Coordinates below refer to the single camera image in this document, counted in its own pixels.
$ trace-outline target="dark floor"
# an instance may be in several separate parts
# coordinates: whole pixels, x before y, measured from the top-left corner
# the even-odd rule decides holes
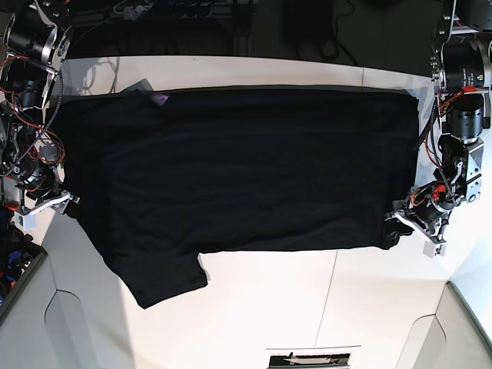
[[[305,45],[298,54],[284,37],[287,0],[259,0],[252,24],[251,56],[323,62],[316,48]],[[351,10],[347,0],[334,1],[334,18]],[[351,0],[355,12],[340,18],[339,40],[363,67],[430,76],[431,34],[440,17],[439,0],[401,0],[390,9],[370,8]],[[69,57],[109,55],[233,55],[231,35],[213,22],[106,24],[90,32]],[[343,52],[335,61],[352,65]]]

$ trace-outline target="table surface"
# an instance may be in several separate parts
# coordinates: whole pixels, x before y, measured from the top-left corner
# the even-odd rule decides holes
[[[155,91],[235,85],[323,85],[406,90],[421,125],[433,102],[429,78],[301,61],[216,57],[125,57],[67,61],[67,95],[103,95],[146,79]],[[486,143],[489,133],[484,133]],[[434,169],[420,153],[417,185]],[[33,230],[56,288],[81,301],[99,367],[267,367],[268,349],[358,346],[354,369],[394,369],[412,324],[435,314],[446,282],[474,247],[488,243],[492,154],[475,204],[451,218],[444,258],[423,254],[414,235],[389,250],[206,254],[209,285],[140,309],[78,224],[46,211]]]

